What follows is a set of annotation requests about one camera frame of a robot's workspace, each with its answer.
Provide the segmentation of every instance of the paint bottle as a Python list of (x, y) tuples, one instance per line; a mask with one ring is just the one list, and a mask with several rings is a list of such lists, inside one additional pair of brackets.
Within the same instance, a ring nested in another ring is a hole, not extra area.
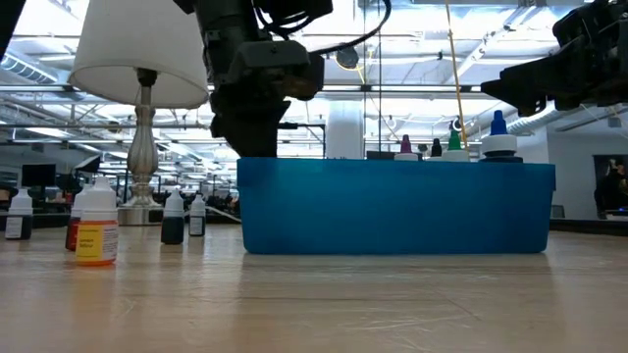
[(118, 256), (116, 192), (106, 177), (98, 176), (83, 197), (78, 223), (77, 265), (111, 265)]
[(523, 163), (517, 153), (517, 137), (508, 134), (503, 112), (498, 110), (493, 115), (491, 134), (482, 139), (482, 153), (486, 158), (480, 162)]
[(196, 195), (189, 210), (189, 236), (205, 235), (205, 201), (201, 195)]
[(32, 233), (32, 199), (21, 188), (11, 199), (4, 237), (7, 240), (29, 240)]
[(66, 232), (66, 249), (70, 251), (77, 250), (77, 235), (79, 234), (79, 222), (82, 209), (85, 207), (85, 195), (87, 190), (91, 188), (90, 184), (86, 184), (75, 197), (75, 204), (72, 206), (70, 220), (68, 221), (68, 231)]
[(183, 199), (179, 192), (175, 190), (166, 200), (164, 220), (161, 223), (161, 242), (168, 245), (183, 243), (184, 229)]
[(410, 144), (410, 136), (404, 135), (401, 139), (401, 152), (394, 155), (396, 161), (418, 162), (419, 156), (412, 153), (412, 144)]
[(452, 130), (447, 150), (443, 153), (445, 162), (469, 162), (469, 153), (460, 146), (458, 131)]
[(441, 140), (435, 138), (432, 142), (432, 151), (430, 153), (430, 162), (438, 162), (443, 160), (443, 147), (441, 146)]

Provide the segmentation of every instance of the green bottle cap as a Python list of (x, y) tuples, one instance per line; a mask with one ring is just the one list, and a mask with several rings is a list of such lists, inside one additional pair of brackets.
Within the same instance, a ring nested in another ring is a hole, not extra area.
[(451, 136), (449, 137), (449, 146), (447, 150), (449, 151), (459, 151), (462, 147), (460, 147), (460, 136), (458, 136), (458, 131), (452, 130)]

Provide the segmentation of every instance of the white lampshade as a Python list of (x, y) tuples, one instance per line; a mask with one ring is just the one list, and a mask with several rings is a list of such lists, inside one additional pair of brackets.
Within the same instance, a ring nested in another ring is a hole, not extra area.
[(91, 0), (70, 83), (139, 103), (135, 68), (157, 71), (155, 108), (195, 108), (208, 99), (203, 43), (194, 15), (173, 0)]

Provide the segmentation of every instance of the blue plastic bin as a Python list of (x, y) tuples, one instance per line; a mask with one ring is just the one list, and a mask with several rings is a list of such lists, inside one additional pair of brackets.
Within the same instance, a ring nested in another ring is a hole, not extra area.
[(546, 249), (554, 166), (243, 158), (254, 254), (486, 254)]

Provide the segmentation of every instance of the wooden table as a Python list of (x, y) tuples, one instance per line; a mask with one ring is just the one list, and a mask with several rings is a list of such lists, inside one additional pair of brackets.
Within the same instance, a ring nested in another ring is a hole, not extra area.
[(64, 230), (0, 240), (0, 352), (628, 352), (628, 238), (537, 255), (255, 256), (240, 228), (164, 246), (123, 228), (115, 268)]

